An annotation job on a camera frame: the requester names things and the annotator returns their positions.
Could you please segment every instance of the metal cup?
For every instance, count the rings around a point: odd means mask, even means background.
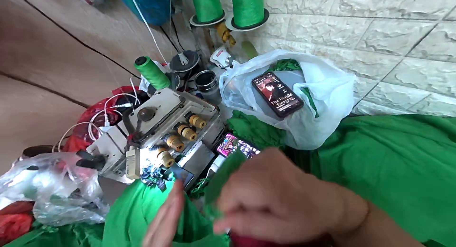
[[[202,71],[195,77],[195,84],[197,89],[201,92],[202,96],[208,100],[209,103],[219,105],[222,101],[217,78],[213,71]]]

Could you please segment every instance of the wrist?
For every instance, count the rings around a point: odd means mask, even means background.
[[[361,196],[342,186],[336,187],[342,199],[342,213],[328,232],[332,236],[355,231],[361,227],[369,213],[369,204]]]

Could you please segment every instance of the sewing machine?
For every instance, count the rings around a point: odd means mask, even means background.
[[[87,152],[104,158],[103,177],[130,184],[145,171],[168,171],[189,189],[214,158],[224,129],[216,106],[165,88],[123,115]]]

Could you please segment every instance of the game on phone screen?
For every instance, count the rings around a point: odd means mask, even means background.
[[[260,153],[257,148],[249,145],[241,139],[238,139],[231,133],[227,133],[225,135],[225,139],[217,147],[217,152],[225,157],[228,157],[228,155],[230,155],[232,152],[235,152],[238,148],[248,159]]]

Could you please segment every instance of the human hand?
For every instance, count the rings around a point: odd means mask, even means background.
[[[272,148],[230,176],[217,206],[224,217],[214,223],[214,232],[231,228],[241,236],[277,243],[349,232],[368,213],[368,204],[360,196],[304,173]]]
[[[142,243],[143,247],[170,247],[177,223],[184,207],[182,182],[176,180],[168,198],[149,225]]]

